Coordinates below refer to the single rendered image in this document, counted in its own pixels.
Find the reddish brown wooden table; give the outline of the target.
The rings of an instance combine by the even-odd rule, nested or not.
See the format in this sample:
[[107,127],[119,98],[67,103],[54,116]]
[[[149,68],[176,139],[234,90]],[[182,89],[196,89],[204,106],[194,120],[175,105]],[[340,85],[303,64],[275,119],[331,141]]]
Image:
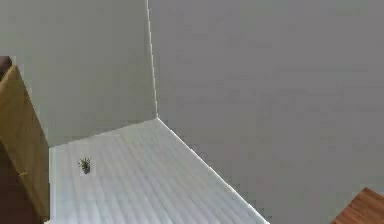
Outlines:
[[363,188],[330,224],[384,224],[384,195]]

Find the small green house plant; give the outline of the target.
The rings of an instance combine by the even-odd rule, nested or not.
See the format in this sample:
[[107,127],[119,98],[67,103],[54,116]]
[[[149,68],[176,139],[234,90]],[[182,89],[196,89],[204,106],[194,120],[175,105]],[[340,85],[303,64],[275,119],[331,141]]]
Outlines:
[[88,174],[91,171],[91,159],[82,158],[78,162],[79,167],[82,169],[84,174]]

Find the brown wooden cupboard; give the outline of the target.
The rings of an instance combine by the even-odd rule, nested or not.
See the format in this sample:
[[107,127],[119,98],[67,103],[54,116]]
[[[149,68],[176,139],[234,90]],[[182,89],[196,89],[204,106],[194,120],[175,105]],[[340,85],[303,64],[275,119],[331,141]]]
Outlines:
[[0,56],[0,224],[50,220],[48,151],[18,66]]

